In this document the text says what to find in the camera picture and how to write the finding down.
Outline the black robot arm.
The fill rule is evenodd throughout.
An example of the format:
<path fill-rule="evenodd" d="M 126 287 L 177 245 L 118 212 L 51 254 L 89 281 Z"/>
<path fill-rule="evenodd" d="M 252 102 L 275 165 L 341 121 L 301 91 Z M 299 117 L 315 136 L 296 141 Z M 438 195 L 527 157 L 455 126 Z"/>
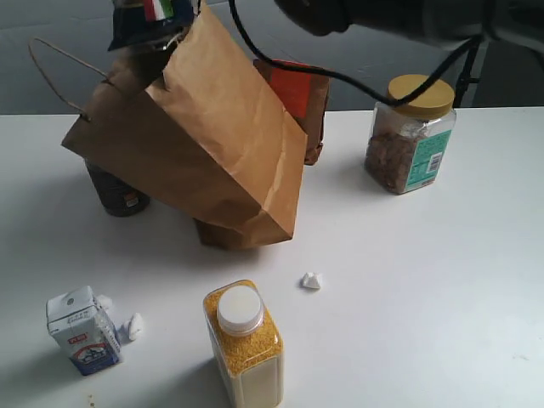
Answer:
<path fill-rule="evenodd" d="M 317 37 L 364 26 L 448 50 L 482 37 L 543 51 L 542 1 L 285 0 L 275 4 Z"/>

